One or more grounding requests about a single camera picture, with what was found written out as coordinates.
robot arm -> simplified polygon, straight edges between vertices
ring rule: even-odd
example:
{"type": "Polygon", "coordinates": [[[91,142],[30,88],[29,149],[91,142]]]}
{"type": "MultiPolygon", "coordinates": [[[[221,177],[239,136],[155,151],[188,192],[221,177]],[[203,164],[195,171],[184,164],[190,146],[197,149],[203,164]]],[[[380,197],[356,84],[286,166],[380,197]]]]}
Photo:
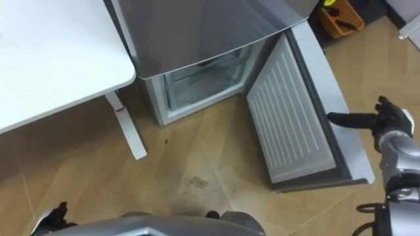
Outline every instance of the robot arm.
{"type": "Polygon", "coordinates": [[[358,206],[374,213],[375,221],[360,226],[353,235],[372,227],[374,236],[416,235],[420,231],[420,145],[413,139],[411,115],[381,96],[377,114],[329,113],[328,119],[342,127],[368,128],[375,149],[382,154],[380,168],[387,198],[384,203],[358,206]]]}

desk tabletop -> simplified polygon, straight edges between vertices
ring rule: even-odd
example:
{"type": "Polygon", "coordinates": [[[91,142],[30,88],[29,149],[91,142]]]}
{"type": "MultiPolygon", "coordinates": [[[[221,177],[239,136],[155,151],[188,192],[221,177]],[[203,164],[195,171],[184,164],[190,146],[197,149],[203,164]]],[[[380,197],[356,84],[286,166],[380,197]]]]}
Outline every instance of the desk tabletop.
{"type": "Polygon", "coordinates": [[[102,0],[0,2],[0,133],[134,79],[102,0]]]}

floor stain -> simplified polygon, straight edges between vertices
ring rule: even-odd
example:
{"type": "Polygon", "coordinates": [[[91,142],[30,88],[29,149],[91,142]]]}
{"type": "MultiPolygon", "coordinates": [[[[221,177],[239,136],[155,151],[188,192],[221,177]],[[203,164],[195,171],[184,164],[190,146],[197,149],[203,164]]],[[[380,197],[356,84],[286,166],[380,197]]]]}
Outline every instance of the floor stain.
{"type": "Polygon", "coordinates": [[[190,180],[190,185],[191,186],[195,186],[201,190],[205,190],[207,188],[207,186],[209,185],[209,182],[194,176],[191,180],[190,180]]]}

freezer compartment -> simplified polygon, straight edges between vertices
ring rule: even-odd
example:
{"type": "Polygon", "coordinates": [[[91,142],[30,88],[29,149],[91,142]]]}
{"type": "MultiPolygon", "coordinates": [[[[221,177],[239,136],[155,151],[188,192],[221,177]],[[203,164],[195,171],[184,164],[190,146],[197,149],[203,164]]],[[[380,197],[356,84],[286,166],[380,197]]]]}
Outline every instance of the freezer compartment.
{"type": "Polygon", "coordinates": [[[186,107],[237,85],[252,46],[164,75],[170,110],[186,107]]]}

wall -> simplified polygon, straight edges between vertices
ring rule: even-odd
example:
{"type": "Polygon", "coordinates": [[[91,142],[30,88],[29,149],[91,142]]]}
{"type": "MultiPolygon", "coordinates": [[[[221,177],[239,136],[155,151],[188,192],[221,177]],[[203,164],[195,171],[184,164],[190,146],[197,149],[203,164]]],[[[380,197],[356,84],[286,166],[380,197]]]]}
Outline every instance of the wall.
{"type": "Polygon", "coordinates": [[[395,11],[406,21],[410,22],[420,14],[420,0],[386,0],[395,11]]]}

